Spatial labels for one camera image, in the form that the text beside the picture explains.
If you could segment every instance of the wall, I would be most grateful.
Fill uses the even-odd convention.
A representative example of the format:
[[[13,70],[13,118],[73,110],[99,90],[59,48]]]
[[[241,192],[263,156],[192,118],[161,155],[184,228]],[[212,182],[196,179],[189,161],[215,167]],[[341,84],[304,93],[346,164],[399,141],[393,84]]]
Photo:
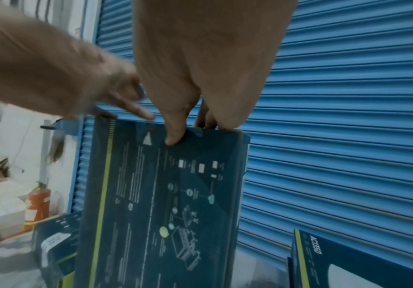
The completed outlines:
[[[25,14],[34,16],[37,0],[26,0]],[[39,18],[44,19],[46,0],[40,2]],[[83,13],[83,0],[65,0],[60,7],[60,0],[52,0],[49,13],[50,22],[64,27],[74,35],[78,33]],[[55,121],[58,117],[28,111],[13,105],[1,104],[2,121],[0,123],[0,156],[6,156],[11,163],[10,174],[15,181],[33,188],[39,179],[41,166],[42,136],[44,120]],[[53,213],[64,212],[67,207],[72,169],[75,159],[76,137],[67,136],[63,157],[49,167],[48,187],[53,191],[51,210]]]

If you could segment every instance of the fire extinguisher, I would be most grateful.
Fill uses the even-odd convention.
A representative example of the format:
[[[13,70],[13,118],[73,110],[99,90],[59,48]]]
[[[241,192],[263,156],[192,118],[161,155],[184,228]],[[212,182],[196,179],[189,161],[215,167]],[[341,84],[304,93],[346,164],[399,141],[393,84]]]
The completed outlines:
[[[25,230],[30,231],[34,225],[48,218],[50,212],[51,191],[38,182],[37,187],[29,192],[26,199]]]

